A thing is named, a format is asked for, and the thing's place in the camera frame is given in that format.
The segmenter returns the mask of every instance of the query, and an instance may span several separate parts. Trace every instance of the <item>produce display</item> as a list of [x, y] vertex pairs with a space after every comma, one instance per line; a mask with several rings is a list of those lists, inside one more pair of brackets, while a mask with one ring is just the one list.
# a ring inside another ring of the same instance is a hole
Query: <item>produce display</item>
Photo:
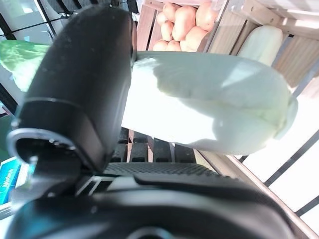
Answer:
[[156, 19], [162, 39], [155, 43], [153, 51], [197, 51], [218, 16], [211, 4], [204, 2], [196, 9], [166, 3]]

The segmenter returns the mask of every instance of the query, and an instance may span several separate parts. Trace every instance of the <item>black plastic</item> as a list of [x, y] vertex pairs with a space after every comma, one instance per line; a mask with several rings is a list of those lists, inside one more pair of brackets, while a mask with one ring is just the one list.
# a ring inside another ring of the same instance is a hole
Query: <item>black plastic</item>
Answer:
[[146, 143], [133, 143], [130, 155], [130, 162], [148, 162], [149, 152]]
[[194, 150], [181, 145], [175, 145], [175, 162], [176, 163], [196, 163]]
[[121, 130], [135, 55], [135, 25], [118, 8], [74, 16], [45, 55], [20, 109], [9, 150], [31, 138], [72, 148], [93, 171], [110, 161]]
[[158, 162], [158, 163], [172, 162], [170, 147], [168, 142], [154, 140], [153, 162]]
[[133, 143], [147, 143], [148, 136], [139, 132], [134, 132]]
[[167, 231], [169, 238], [293, 238], [286, 219], [259, 203], [141, 188], [35, 200], [15, 215], [6, 239], [127, 239], [148, 227]]
[[129, 130], [127, 128], [121, 128], [118, 143], [128, 143], [129, 142]]
[[111, 163], [126, 163], [128, 159], [128, 146], [124, 143], [119, 143], [112, 155]]

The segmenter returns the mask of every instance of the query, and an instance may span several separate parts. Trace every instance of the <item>black metal rail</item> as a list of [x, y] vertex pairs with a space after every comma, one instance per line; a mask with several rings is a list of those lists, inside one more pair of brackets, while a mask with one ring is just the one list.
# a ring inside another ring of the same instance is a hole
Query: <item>black metal rail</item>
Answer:
[[294, 163], [303, 156], [319, 139], [319, 130], [286, 162], [281, 166], [266, 182], [269, 187], [273, 184], [284, 172], [286, 172]]
[[4, 107], [14, 115], [18, 103], [14, 98], [9, 94], [5, 87], [0, 83], [0, 101], [3, 103]]

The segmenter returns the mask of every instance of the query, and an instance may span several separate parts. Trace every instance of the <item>metal bar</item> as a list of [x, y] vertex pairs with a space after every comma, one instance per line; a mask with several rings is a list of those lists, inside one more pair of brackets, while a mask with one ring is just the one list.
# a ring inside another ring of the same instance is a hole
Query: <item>metal bar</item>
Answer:
[[312, 208], [314, 208], [318, 204], [319, 204], [319, 196], [312, 199], [310, 202], [308, 202], [306, 205], [304, 205], [302, 208], [300, 208], [298, 211], [296, 211], [296, 215], [298, 217], [301, 217], [303, 214], [310, 211]]
[[227, 7], [228, 7], [229, 1], [230, 1], [230, 0], [226, 0], [226, 1], [224, 2], [223, 7], [222, 7], [222, 9], [221, 9], [221, 11], [220, 11], [220, 13], [219, 13], [219, 15], [218, 15], [216, 21], [215, 21], [214, 27], [213, 27], [212, 31], [209, 33], [209, 37], [208, 37], [207, 43], [206, 43], [206, 45], [205, 45], [205, 47], [204, 47], [204, 49], [203, 49], [203, 52], [208, 52], [208, 51], [209, 51], [210, 46], [211, 46], [211, 44], [212, 44], [213, 41], [214, 41], [214, 37], [215, 37], [215, 35], [216, 35], [216, 33], [217, 33], [217, 29], [218, 29], [218, 27], [219, 27], [219, 24], [220, 24], [220, 22], [221, 22], [221, 19], [222, 19], [224, 13], [226, 12], [226, 9], [227, 9]]
[[52, 23], [50, 22], [50, 18], [48, 16], [48, 14], [46, 14], [46, 11], [45, 11], [45, 9], [44, 9], [44, 7], [42, 5], [41, 0], [36, 0], [36, 2], [38, 3], [39, 8], [40, 8], [40, 12], [41, 12], [41, 14], [43, 14], [45, 20], [47, 21], [47, 24], [48, 24], [50, 30], [52, 31], [53, 35], [56, 36], [55, 29], [54, 29]]
[[[57, 20], [61, 20], [61, 19], [62, 19], [62, 17], [57, 18], [57, 19], [54, 19], [54, 20], [50, 20], [50, 22], [57, 21]], [[38, 24], [35, 24], [35, 25], [26, 26], [26, 27], [24, 27], [24, 28], [20, 28], [20, 29], [17, 29], [17, 30], [11, 31], [11, 32], [9, 32], [9, 33], [7, 33], [7, 34], [3, 34], [3, 35], [0, 35], [0, 36], [4, 36], [4, 37], [6, 37], [7, 35], [10, 35], [10, 34], [16, 33], [16, 32], [18, 32], [18, 31], [26, 30], [26, 29], [29, 29], [29, 28], [32, 28], [32, 27], [35, 27], [35, 26], [40, 26], [40, 25], [43, 25], [43, 24], [47, 24], [47, 23], [50, 23], [50, 22], [45, 21], [45, 22], [38, 23]]]
[[0, 101], [4, 104], [4, 107], [14, 115], [18, 103], [14, 100], [14, 98], [9, 94], [9, 92], [5, 89], [5, 87], [0, 83]]
[[12, 31], [1, 13], [0, 13], [0, 28], [2, 29], [3, 33], [7, 35], [6, 36], [7, 40], [16, 40], [16, 37], [11, 33]]
[[215, 170], [216, 173], [218, 173], [219, 175], [224, 175], [217, 167], [215, 167], [215, 165], [207, 159], [207, 157], [205, 155], [203, 155], [199, 150], [197, 150], [197, 152], [205, 159], [205, 161]]
[[242, 156], [240, 159], [239, 159], [239, 162], [244, 162], [245, 159], [248, 157], [249, 155], [245, 155], [245, 156]]
[[7, 116], [7, 113], [0, 114], [0, 118]]
[[266, 182], [269, 187], [275, 182], [284, 172], [286, 172], [304, 153], [307, 152], [319, 139], [319, 130], [286, 162], [281, 166]]

